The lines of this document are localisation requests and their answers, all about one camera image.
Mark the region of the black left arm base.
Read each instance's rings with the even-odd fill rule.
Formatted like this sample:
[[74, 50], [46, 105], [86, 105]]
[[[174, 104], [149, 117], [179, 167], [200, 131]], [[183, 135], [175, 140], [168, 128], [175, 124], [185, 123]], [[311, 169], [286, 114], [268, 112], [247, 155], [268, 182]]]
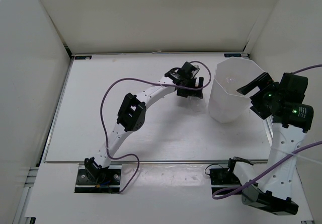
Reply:
[[100, 169], [89, 165], [79, 164], [75, 180], [74, 193], [116, 194], [120, 192], [122, 165], [111, 164]]

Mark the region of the white octagonal plastic bin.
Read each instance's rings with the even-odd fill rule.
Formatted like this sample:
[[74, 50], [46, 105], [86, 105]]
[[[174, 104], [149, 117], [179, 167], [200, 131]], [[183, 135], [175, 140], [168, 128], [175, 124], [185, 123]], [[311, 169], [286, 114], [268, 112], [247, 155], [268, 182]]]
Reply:
[[264, 71], [252, 60], [231, 57], [216, 66], [210, 93], [210, 116], [220, 123], [235, 121], [251, 104], [250, 95], [237, 89], [247, 85]]

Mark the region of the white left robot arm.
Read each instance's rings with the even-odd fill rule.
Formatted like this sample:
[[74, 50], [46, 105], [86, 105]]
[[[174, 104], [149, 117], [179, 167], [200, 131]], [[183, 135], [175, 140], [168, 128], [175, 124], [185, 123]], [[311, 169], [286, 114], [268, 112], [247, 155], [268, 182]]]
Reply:
[[196, 78], [199, 70], [196, 62], [185, 62], [182, 67], [170, 69], [156, 83], [146, 81], [149, 85], [146, 90], [138, 94], [126, 94], [111, 132], [107, 131], [104, 121], [103, 107], [107, 97], [104, 95], [100, 104], [100, 120], [105, 142], [93, 157], [84, 160], [86, 177], [95, 185], [102, 185], [110, 180], [108, 169], [111, 161], [117, 160], [115, 153], [129, 135], [143, 126], [146, 112], [154, 103], [172, 93], [185, 98], [202, 98], [206, 84], [203, 83], [203, 77]]

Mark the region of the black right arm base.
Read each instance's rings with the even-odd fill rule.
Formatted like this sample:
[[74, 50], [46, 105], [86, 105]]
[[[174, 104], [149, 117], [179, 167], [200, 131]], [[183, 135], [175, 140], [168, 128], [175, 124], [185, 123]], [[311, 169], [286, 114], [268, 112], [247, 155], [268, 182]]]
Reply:
[[223, 167], [220, 164], [211, 164], [205, 168], [205, 175], [210, 177], [212, 194], [224, 188], [238, 188], [241, 186], [238, 177], [233, 173], [236, 162], [237, 159], [234, 157], [233, 159], [230, 158], [228, 160], [226, 167]]

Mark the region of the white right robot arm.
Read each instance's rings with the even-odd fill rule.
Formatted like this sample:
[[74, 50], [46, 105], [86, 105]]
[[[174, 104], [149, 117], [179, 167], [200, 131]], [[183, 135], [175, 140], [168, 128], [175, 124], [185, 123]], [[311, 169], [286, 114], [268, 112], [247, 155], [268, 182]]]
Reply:
[[296, 215], [298, 204], [292, 201], [292, 179], [298, 150], [311, 129], [314, 110], [303, 104], [308, 86], [306, 77], [284, 73], [281, 81], [274, 81], [264, 72], [238, 93], [248, 94], [254, 88], [259, 91], [250, 97], [251, 110], [263, 120], [272, 117], [272, 144], [263, 176], [251, 177], [253, 168], [247, 162], [238, 163], [226, 170], [230, 183], [242, 182], [247, 187], [241, 192], [244, 205], [274, 215]]

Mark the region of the white cap labeled bottle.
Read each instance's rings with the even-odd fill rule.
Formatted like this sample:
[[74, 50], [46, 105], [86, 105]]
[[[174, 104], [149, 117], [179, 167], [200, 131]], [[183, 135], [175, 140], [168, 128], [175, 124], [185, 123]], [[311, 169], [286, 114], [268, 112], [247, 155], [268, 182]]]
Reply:
[[206, 112], [206, 101], [204, 99], [195, 97], [195, 96], [188, 96], [188, 107], [191, 109], [193, 113], [196, 114], [204, 114]]

